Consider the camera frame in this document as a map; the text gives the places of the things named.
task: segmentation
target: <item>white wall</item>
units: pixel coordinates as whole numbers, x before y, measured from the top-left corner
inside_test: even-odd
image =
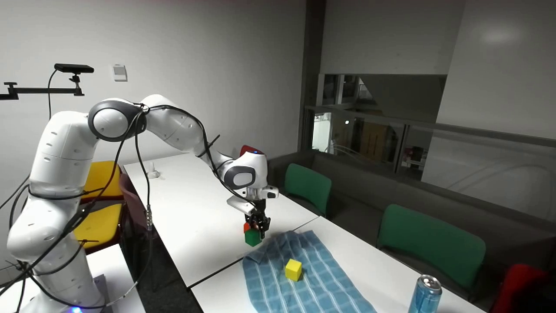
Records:
[[[438,121],[556,139],[556,1],[466,5]],[[556,149],[440,135],[425,181],[556,221]]]
[[[55,62],[89,62],[86,97],[53,95],[55,111],[88,111],[105,97],[140,101],[159,92],[197,114],[216,147],[244,142],[270,156],[298,149],[305,1],[299,0],[0,0],[0,81],[44,87]],[[114,81],[124,62],[129,81]],[[55,87],[72,87],[56,74]],[[30,172],[48,123],[48,97],[0,101],[4,200]],[[147,134],[147,158],[176,153]],[[100,144],[96,158],[114,158]],[[124,160],[134,160],[133,142]],[[0,212],[6,266],[8,208]]]
[[[465,0],[329,0],[322,73],[445,74]]]

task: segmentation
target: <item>green chair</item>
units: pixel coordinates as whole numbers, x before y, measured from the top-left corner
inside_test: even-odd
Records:
[[[383,215],[379,245],[428,262],[470,295],[487,254],[480,236],[395,203]]]
[[[284,189],[287,196],[306,200],[317,214],[329,217],[331,177],[299,163],[291,163]]]

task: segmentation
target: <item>blue soda can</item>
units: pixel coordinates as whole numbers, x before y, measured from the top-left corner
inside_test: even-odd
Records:
[[[421,274],[416,283],[411,313],[437,313],[440,295],[440,281],[432,274]]]

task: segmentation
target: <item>yellow object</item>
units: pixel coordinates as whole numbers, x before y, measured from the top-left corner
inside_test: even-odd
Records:
[[[108,161],[94,161],[91,163],[88,182],[84,186],[86,191],[94,191],[94,189],[103,189],[107,182],[110,181],[108,187],[105,189],[101,198],[122,198],[122,189],[121,189],[121,167],[119,163],[108,160]],[[94,200],[98,198],[101,191],[96,193],[88,193],[82,196],[82,200]]]
[[[303,262],[291,259],[284,271],[289,280],[298,281],[303,274]]]
[[[74,234],[79,241],[86,241],[88,252],[110,245],[121,224],[122,203],[108,205],[91,212],[86,221],[75,227]]]

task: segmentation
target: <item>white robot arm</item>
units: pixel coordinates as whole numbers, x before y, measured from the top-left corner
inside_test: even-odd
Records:
[[[126,141],[150,130],[176,149],[190,149],[206,160],[230,189],[247,187],[246,201],[233,200],[246,221],[261,234],[270,227],[265,214],[266,156],[246,153],[239,160],[211,151],[202,123],[164,95],[143,102],[107,99],[89,114],[63,111],[46,127],[34,168],[25,210],[9,233],[15,257],[34,266],[41,285],[56,299],[39,295],[25,311],[70,311],[70,304],[101,311],[100,294],[81,243],[74,238],[81,194],[98,141]]]

